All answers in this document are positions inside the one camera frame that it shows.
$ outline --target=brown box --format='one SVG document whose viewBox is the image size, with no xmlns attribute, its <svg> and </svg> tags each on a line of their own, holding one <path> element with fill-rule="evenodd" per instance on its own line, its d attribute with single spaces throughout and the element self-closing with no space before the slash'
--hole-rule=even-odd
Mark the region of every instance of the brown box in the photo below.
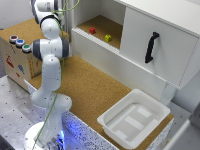
<svg viewBox="0 0 200 150">
<path fill-rule="evenodd" d="M 28 91 L 24 79 L 28 81 L 40 74 L 42 62 L 35 58 L 32 53 L 23 53 L 22 49 L 10 44 L 9 38 L 12 35 L 17 35 L 20 39 L 25 40 L 26 44 L 30 45 L 34 40 L 45 39 L 45 37 L 34 19 L 0 31 L 0 50 L 6 74 Z M 66 32 L 64 32 L 64 38 L 69 40 Z"/>
</svg>

